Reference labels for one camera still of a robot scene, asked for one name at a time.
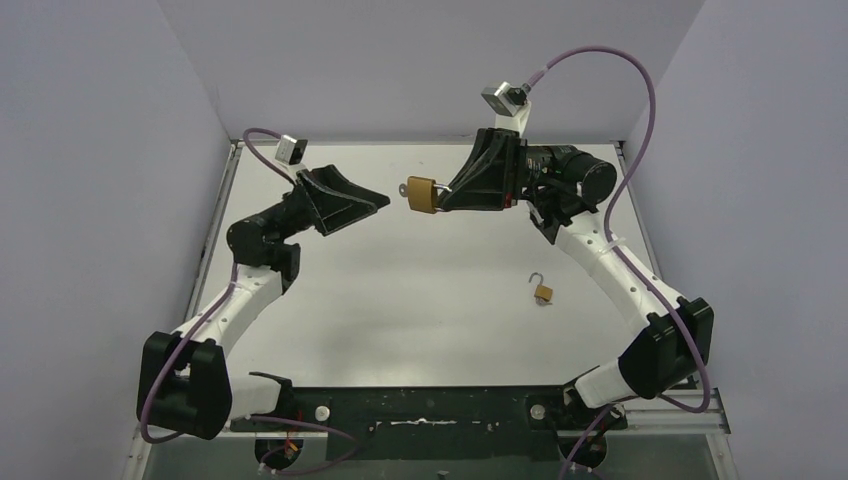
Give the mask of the large brass padlock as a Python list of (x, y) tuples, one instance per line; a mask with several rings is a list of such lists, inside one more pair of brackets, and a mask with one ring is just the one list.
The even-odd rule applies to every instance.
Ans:
[(439, 194), (451, 192), (448, 185), (437, 183), (434, 179), (410, 176), (398, 185), (398, 193), (407, 200), (408, 207), (419, 213), (436, 214), (441, 211), (438, 204)]

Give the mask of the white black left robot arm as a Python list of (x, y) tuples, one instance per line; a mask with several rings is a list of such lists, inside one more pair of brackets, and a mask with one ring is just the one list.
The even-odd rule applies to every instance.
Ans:
[(296, 411), (291, 381), (264, 373), (232, 378), (227, 358), (297, 279), (301, 247), (291, 237), (310, 229), (331, 235), (389, 203), (328, 165), (297, 172), (278, 203), (233, 223), (226, 233), (233, 263), (224, 290), (174, 331), (145, 341), (137, 398), (143, 439), (156, 444), (186, 434), (211, 440), (228, 422), (255, 415), (273, 427), (289, 423)]

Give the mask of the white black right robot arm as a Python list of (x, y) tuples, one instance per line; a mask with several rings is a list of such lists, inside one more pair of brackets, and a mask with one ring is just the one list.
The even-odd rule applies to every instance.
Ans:
[(574, 260), (623, 318), (627, 347), (565, 386), (564, 417), (590, 425), (602, 407), (653, 399), (687, 376), (703, 375), (714, 312), (656, 278), (610, 229), (606, 199), (616, 199), (617, 170), (573, 145), (530, 145), (512, 130), (478, 131), (471, 153), (446, 185), (427, 180), (427, 213), (502, 211), (524, 201), (530, 220)]

